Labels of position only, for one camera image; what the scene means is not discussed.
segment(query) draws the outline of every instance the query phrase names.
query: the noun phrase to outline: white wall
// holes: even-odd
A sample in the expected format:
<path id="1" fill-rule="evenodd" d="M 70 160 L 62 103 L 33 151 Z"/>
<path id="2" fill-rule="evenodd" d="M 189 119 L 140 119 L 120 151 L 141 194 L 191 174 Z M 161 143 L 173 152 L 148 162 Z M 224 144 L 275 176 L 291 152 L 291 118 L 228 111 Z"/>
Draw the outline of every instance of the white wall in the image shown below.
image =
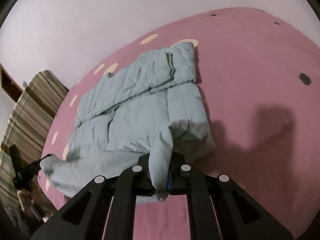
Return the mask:
<path id="1" fill-rule="evenodd" d="M 9 117 L 15 106 L 14 101 L 0 88 L 0 141 L 7 129 Z"/>
<path id="2" fill-rule="evenodd" d="M 306 0 L 18 0 L 0 29 L 0 62 L 20 86 L 51 69 L 70 88 L 149 31 L 239 6 L 278 16 L 320 45 L 320 22 Z"/>

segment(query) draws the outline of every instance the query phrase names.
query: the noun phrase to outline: pink bed sheet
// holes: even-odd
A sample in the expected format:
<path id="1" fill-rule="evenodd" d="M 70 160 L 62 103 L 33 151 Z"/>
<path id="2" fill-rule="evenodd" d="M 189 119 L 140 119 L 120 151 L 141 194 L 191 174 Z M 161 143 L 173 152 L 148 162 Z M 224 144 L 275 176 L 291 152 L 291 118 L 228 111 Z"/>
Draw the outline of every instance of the pink bed sheet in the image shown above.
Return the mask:
<path id="1" fill-rule="evenodd" d="M 296 238 L 320 208 L 320 49 L 286 22 L 254 8 L 185 18 L 106 58 L 68 93 L 43 155 L 67 153 L 81 96 L 109 66 L 118 63 L 117 72 L 142 52 L 183 39 L 196 46 L 197 84 L 217 146 L 194 166 L 211 176 L 228 174 Z M 311 78 L 309 86 L 300 73 Z M 65 204 L 42 172 L 39 184 L 58 209 Z M 134 239 L 190 239 L 185 196 L 137 205 Z"/>

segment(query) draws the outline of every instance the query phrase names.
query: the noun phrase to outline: hand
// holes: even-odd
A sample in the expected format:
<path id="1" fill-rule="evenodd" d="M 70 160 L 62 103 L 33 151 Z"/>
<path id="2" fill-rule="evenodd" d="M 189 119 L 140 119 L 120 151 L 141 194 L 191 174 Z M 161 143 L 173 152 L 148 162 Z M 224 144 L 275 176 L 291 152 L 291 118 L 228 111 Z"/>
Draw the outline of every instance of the hand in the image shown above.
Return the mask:
<path id="1" fill-rule="evenodd" d="M 41 194 L 40 191 L 37 187 L 37 185 L 32 181 L 29 183 L 29 186 L 31 188 L 31 192 L 26 190 L 26 189 L 22 189 L 22 190 L 18 190 L 18 198 L 19 198 L 19 202 L 21 205 L 21 209 L 22 211 L 27 215 L 27 216 L 33 216 L 33 212 L 30 208 L 30 206 L 28 205 L 28 202 L 26 200 L 26 197 L 31 197 L 31 202 L 33 204 L 41 204 L 42 203 L 42 198 L 41 198 Z"/>

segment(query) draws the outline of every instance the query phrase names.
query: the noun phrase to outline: dark gray dot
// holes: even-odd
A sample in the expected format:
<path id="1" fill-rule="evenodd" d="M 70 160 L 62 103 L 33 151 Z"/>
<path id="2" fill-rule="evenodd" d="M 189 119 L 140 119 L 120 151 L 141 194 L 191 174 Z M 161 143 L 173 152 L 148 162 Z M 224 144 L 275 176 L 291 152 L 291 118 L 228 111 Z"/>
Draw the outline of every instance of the dark gray dot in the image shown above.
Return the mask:
<path id="1" fill-rule="evenodd" d="M 300 73 L 299 75 L 300 80 L 303 82 L 303 84 L 310 86 L 311 79 L 309 76 L 307 76 L 305 73 Z"/>

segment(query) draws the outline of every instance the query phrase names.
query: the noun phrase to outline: wrinkled fabric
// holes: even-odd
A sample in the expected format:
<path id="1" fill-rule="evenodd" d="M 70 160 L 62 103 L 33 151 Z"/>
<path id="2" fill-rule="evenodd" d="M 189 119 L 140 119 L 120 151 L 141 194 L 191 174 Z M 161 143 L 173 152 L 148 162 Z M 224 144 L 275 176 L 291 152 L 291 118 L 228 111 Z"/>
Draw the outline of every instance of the wrinkled fabric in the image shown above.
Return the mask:
<path id="1" fill-rule="evenodd" d="M 163 198 L 172 151 L 190 163 L 214 146 L 195 80 L 191 42 L 148 51 L 104 76 L 81 98 L 66 161 L 40 163 L 50 183 L 73 197 L 95 176 L 118 176 L 150 153 L 151 181 Z"/>

